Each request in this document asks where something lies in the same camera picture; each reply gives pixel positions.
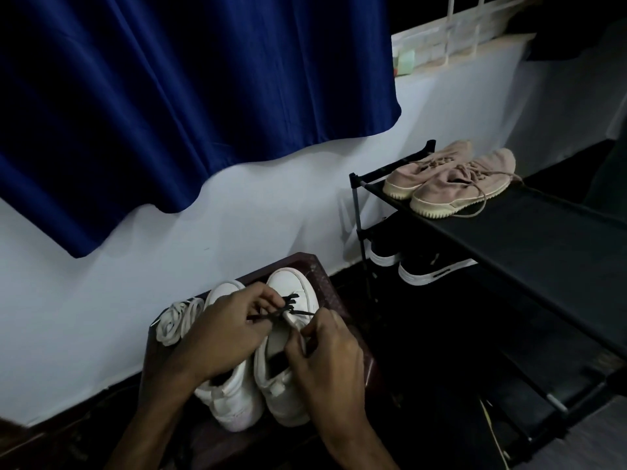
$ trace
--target hand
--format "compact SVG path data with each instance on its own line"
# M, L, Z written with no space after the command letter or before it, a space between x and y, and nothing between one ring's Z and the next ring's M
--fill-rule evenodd
M296 330L285 354L323 442L332 454L340 452L370 428L364 408L364 353L333 310L320 308L301 334L317 337L311 357L304 357Z
M233 369L261 345L272 330L270 320L247 322L263 308L268 312L285 306L271 287L257 282L219 298L196 319L170 357L175 372L183 371L192 390L220 373Z

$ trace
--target left hand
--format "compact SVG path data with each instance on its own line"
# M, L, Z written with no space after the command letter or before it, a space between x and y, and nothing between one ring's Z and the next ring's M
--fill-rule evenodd
M285 306L273 288L260 282L219 298L196 319L169 359L175 372L184 372L196 388L220 373L233 369L262 344L272 330L270 320L256 323L247 315L263 308L268 312Z

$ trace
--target pink suede sneaker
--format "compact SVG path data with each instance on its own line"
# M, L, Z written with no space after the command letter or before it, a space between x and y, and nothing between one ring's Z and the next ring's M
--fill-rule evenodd
M512 178L520 179L514 175L515 169L513 153L498 149L437 174L413 193L410 207L421 216L439 219L457 215L460 209L483 201L476 213L457 215L474 217L483 211L488 199L506 190Z
M408 199L416 188L438 173L466 163L471 158L472 144L467 140L454 141L422 160L396 168L386 179L383 192L394 199Z

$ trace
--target black sneaker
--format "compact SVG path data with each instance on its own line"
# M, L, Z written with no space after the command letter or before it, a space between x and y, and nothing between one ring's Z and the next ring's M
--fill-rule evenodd
M401 260L399 238L406 234L403 216L393 213L381 221L372 231L370 240L370 260L379 267L391 267Z
M409 285L427 285L476 262L463 252L409 253L403 255L398 275Z

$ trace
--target curtain fold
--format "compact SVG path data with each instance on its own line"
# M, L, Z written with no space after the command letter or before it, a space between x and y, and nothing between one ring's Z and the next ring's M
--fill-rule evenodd
M0 0L0 197L74 257L400 115L385 0Z

